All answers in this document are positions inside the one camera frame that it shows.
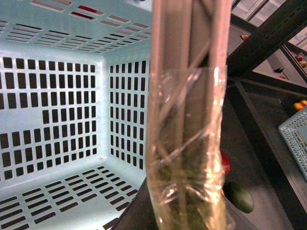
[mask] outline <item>rectangular hole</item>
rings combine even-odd
[[[43,60],[38,61],[38,67],[40,70],[46,70],[46,62]]]
[[[125,77],[121,77],[121,89],[125,89]]]
[[[33,217],[33,216],[36,216],[36,215],[38,215],[38,214],[40,214],[40,213],[43,213],[43,212],[45,212],[45,211],[47,211],[47,210],[49,210],[49,209],[52,209],[52,206],[51,206],[51,205],[48,205],[48,206],[46,206],[46,207],[43,207],[43,208],[41,208],[41,209],[39,209],[39,210],[37,210],[37,211],[31,212],[31,216],[32,216],[32,217]]]
[[[15,199],[7,199],[7,200],[3,200],[2,202],[3,202],[3,204],[4,203],[7,203],[7,202],[10,202],[10,201],[12,201],[12,200],[15,200]],[[8,206],[6,206],[6,207],[3,207],[3,208],[0,208],[0,213],[1,212],[4,212],[4,211],[6,211],[6,210],[9,210],[9,209],[11,209],[11,208],[14,208],[14,207],[17,207],[17,206],[19,206],[20,204],[19,203],[14,203],[14,204],[12,204],[12,205],[8,205]]]
[[[35,152],[36,152],[36,158],[37,159],[43,158],[43,150],[42,150],[41,146],[36,146]]]
[[[46,89],[47,88],[46,74],[40,74],[39,77],[40,77],[40,88]]]
[[[88,65],[83,64],[83,72],[88,72]]]
[[[51,92],[51,105],[58,104],[58,96],[56,92]]]
[[[29,74],[29,82],[30,82],[30,89],[36,89],[36,74],[30,73]]]
[[[124,208],[126,208],[128,205],[129,205],[129,202],[126,202],[126,203],[124,203],[124,204],[122,204],[122,205],[116,207],[116,210],[117,210],[117,211],[121,211],[121,210],[123,210]]]
[[[46,154],[46,157],[51,157],[52,155],[51,144],[45,145],[45,154]]]
[[[19,99],[20,99],[20,107],[21,108],[27,108],[28,107],[27,94],[25,92],[20,93]]]
[[[6,214],[6,215],[3,215],[3,216],[0,217],[0,221],[3,221],[3,220],[5,220],[5,219],[7,219],[7,218],[9,218],[9,217],[13,217],[13,216],[15,216],[15,215],[17,215],[17,214],[19,214],[19,213],[22,213],[22,212],[23,212],[22,209],[18,209],[18,210],[16,210],[16,211],[13,211],[13,212],[11,212],[11,213],[8,213],[8,214]]]
[[[6,149],[9,147],[8,135],[6,133],[0,134],[0,142],[1,142],[2,149]]]
[[[75,70],[76,70],[76,72],[80,72],[81,71],[81,64],[75,64]]]
[[[49,62],[49,70],[56,70],[56,63],[54,61],[50,61]]]
[[[145,95],[141,95],[141,108],[145,108]]]
[[[59,99],[60,99],[60,104],[65,105],[66,104],[66,95],[65,92],[60,92],[59,93]]]
[[[44,137],[45,137],[45,141],[51,139],[51,137],[50,137],[50,128],[49,127],[44,128]]]
[[[83,13],[78,13],[78,12],[75,12],[75,11],[71,12],[71,14],[75,15],[75,16],[78,16],[78,17],[81,17],[81,18],[84,18],[84,19],[91,20],[91,21],[95,19],[95,17],[88,16],[88,15],[85,15]]]
[[[136,166],[136,157],[133,157],[133,166]]]
[[[7,89],[14,89],[14,74],[13,73],[5,73],[5,82]]]
[[[74,203],[72,203],[72,204],[70,204],[70,205],[67,205],[67,206],[65,206],[65,207],[60,208],[60,211],[61,211],[61,212],[65,212],[65,211],[67,211],[68,209],[71,209],[72,207],[75,207],[75,206],[77,206],[77,205],[78,205],[78,203],[77,203],[77,202],[74,202]]]
[[[81,92],[78,91],[77,92],[77,104],[81,104],[82,103],[82,96],[81,96]]]
[[[25,158],[26,161],[33,161],[32,148],[25,149]]]
[[[140,140],[144,140],[144,129],[140,128]]]
[[[138,90],[138,81],[139,81],[139,78],[134,78],[134,90]]]
[[[89,107],[86,106],[84,108],[84,118],[89,118],[90,117],[90,110],[89,110]]]
[[[13,62],[10,57],[4,57],[3,58],[3,64],[5,68],[12,69],[13,68]]]
[[[6,228],[8,228],[8,227],[10,227],[10,226],[12,226],[14,224],[17,224],[17,223],[23,221],[23,220],[25,220],[25,216],[22,216],[22,217],[19,217],[17,219],[14,219],[14,220],[11,220],[9,222],[6,222],[5,224],[1,225],[1,229],[6,229]]]
[[[28,208],[29,208],[29,209],[32,209],[32,208],[34,208],[34,207],[37,207],[37,206],[42,205],[42,204],[47,203],[47,202],[48,202],[47,199],[41,200],[41,201],[38,201],[38,202],[36,202],[36,203],[34,203],[34,204],[28,205]]]
[[[44,195],[43,193],[41,193],[41,194],[35,195],[35,196],[31,197],[31,198],[25,199],[24,201],[25,201],[26,203],[28,203],[28,202],[30,202],[30,201],[39,199],[39,198],[41,198],[41,197],[43,197],[43,196],[45,196],[45,195]]]
[[[53,138],[54,139],[58,139],[59,138],[59,127],[58,126],[54,126],[53,127]]]
[[[106,193],[106,192],[108,192],[108,191],[110,191],[110,190],[112,190],[112,189],[114,189],[114,187],[110,186],[110,187],[105,188],[105,189],[103,189],[103,190],[101,190],[101,191],[99,191],[99,192],[100,192],[101,194],[103,194],[103,193]]]
[[[62,122],[67,121],[66,109],[61,109],[61,120]]]
[[[119,89],[119,77],[115,77],[115,89]]]
[[[56,75],[50,74],[49,79],[50,79],[50,88],[55,89],[57,87]]]
[[[114,15],[111,15],[108,18],[112,19],[112,20],[116,20],[116,21],[122,22],[122,23],[130,22],[128,19],[120,18],[120,17],[114,16]]]
[[[95,91],[92,91],[92,92],[91,92],[91,102],[92,102],[92,103],[96,103],[96,96],[95,96],[95,95],[96,95],[96,92],[95,92]]]
[[[106,21],[106,20],[102,20],[102,21],[100,21],[100,23],[105,24],[105,25],[109,25],[109,26],[113,26],[113,27],[120,27],[120,24],[109,22],[109,21]]]
[[[89,193],[89,192],[91,192],[91,191],[92,191],[92,189],[91,189],[91,188],[88,188],[88,189],[86,189],[86,190],[84,190],[84,191],[82,191],[82,192],[77,193],[77,196],[82,196],[82,195],[87,194],[87,193]]]
[[[64,12],[65,11],[64,8],[54,6],[54,5],[51,5],[51,4],[47,4],[45,2],[41,2],[41,1],[38,1],[38,0],[32,0],[31,4],[42,7],[42,8],[46,8],[48,10],[52,10],[52,11],[57,11],[57,12]]]
[[[133,95],[133,106],[138,107],[138,95],[137,94]]]
[[[68,133],[67,133],[67,125],[62,125],[62,137],[67,137]]]
[[[128,77],[128,90],[131,90],[131,77]]]
[[[52,122],[53,123],[59,122],[58,110],[57,109],[52,110]]]
[[[141,91],[145,91],[145,78],[141,78]]]
[[[139,165],[140,169],[143,169],[143,159],[140,159],[140,165]]]
[[[135,26],[140,27],[140,28],[143,28],[143,29],[147,29],[147,28],[150,27],[150,26],[148,26],[148,25],[144,25],[144,24],[141,24],[141,23],[133,23],[132,25],[135,25]]]
[[[132,32],[139,32],[139,31],[141,31],[139,29],[135,29],[135,28],[132,28],[132,27],[129,27],[129,26],[125,27],[124,30],[129,30],[129,31],[132,31]]]
[[[57,155],[57,154],[60,154],[60,146],[59,146],[59,142],[56,142],[54,143],[54,153]]]
[[[132,196],[133,194],[136,194],[138,192],[138,190],[133,189],[132,191],[127,193],[127,196]]]
[[[78,134],[82,134],[83,133],[83,126],[82,123],[78,123]]]
[[[17,73],[17,78],[18,78],[19,89],[25,89],[26,88],[25,74],[24,73]]]
[[[68,75],[68,88],[73,88],[73,76]]]
[[[115,200],[110,201],[110,204],[111,205],[115,205],[115,204],[117,204],[118,202],[120,202],[120,201],[122,201],[124,199],[125,198],[123,196],[120,196],[120,197],[116,198]]]
[[[66,203],[66,202],[68,202],[68,201],[70,201],[70,200],[73,200],[73,197],[72,197],[72,196],[69,196],[69,197],[67,197],[67,198],[65,198],[65,199],[62,199],[62,200],[60,200],[60,201],[57,201],[57,202],[56,202],[56,205],[62,205],[62,204]]]
[[[67,63],[67,71],[72,71],[72,63]]]
[[[99,182],[99,181],[102,181],[102,180],[103,180],[103,178],[100,177],[100,178],[98,178],[98,179],[92,180],[92,181],[91,181],[91,184],[95,184],[95,183],[97,183],[97,182]],[[104,185],[107,185],[107,184],[108,184],[108,182],[103,182],[102,184],[96,185],[95,188],[100,188],[100,187],[102,187],[102,186],[104,186]]]
[[[74,104],[74,101],[73,101],[73,92],[68,92],[68,103],[69,103],[69,104]]]
[[[83,148],[83,138],[78,138],[78,144],[79,144],[79,148],[82,149]]]
[[[76,139],[71,139],[71,150],[76,150]]]
[[[143,149],[144,149],[144,145],[143,144],[140,144],[140,155],[143,156]]]
[[[32,164],[28,165],[27,171],[28,171],[28,173],[33,173],[34,172],[34,166]]]
[[[71,130],[71,136],[74,136],[76,134],[75,124],[70,124],[70,130]]]
[[[88,91],[84,91],[84,103],[85,104],[89,103]]]
[[[134,63],[134,73],[139,73],[139,62],[138,61]]]
[[[68,141],[63,141],[63,152],[68,152]]]
[[[85,122],[85,132],[86,133],[90,132],[90,122],[89,121]]]
[[[4,100],[3,100],[3,94],[0,93],[0,109],[4,109]]]
[[[91,76],[91,88],[95,88],[95,76]]]
[[[65,88],[65,75],[64,74],[59,75],[59,87],[61,89]]]
[[[89,196],[87,196],[87,197],[81,199],[81,201],[82,201],[82,202],[86,202],[86,201],[88,201],[88,200],[90,200],[90,199],[92,199],[92,198],[94,198],[94,197],[96,197],[96,196],[97,196],[96,194],[91,194],[91,195],[89,195]]]
[[[16,96],[14,93],[8,93],[8,103],[10,109],[16,109]]]
[[[36,92],[31,93],[31,104],[32,107],[38,107],[38,97]]]
[[[43,222],[44,220],[47,220],[47,219],[49,219],[51,217],[54,217],[55,215],[56,215],[55,212],[51,212],[51,213],[49,213],[47,215],[44,215],[44,216],[42,216],[42,217],[40,217],[38,219],[35,219],[34,222],[35,222],[35,224],[38,224],[40,222]]]
[[[11,165],[11,158],[9,152],[5,152],[2,154],[2,162],[4,167],[8,167]]]
[[[146,61],[142,61],[142,73],[146,73]]]

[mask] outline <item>red fruit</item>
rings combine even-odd
[[[230,160],[226,156],[223,150],[221,150],[221,156],[222,156],[222,165],[224,166],[224,169],[225,169],[225,175],[227,175],[230,171]]]
[[[303,57],[301,55],[296,55],[295,58],[296,58],[297,61],[302,61],[303,60]]]

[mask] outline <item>shelf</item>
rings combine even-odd
[[[259,162],[294,229],[307,225],[307,183],[278,131],[289,118],[280,100],[301,100],[307,96],[248,80],[233,79],[227,89]]]
[[[292,226],[262,168],[229,100],[223,106],[221,149],[231,162],[226,182],[234,181],[247,188],[255,202],[255,209],[245,216],[260,230],[289,230]]]

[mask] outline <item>orange fruit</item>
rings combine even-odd
[[[300,111],[302,108],[304,108],[306,105],[302,102],[297,102],[297,103],[294,103],[294,107],[297,111]]]

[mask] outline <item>blue crate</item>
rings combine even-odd
[[[107,230],[145,176],[151,2],[0,1],[0,227]]]
[[[282,123],[279,132],[307,181],[307,107]]]

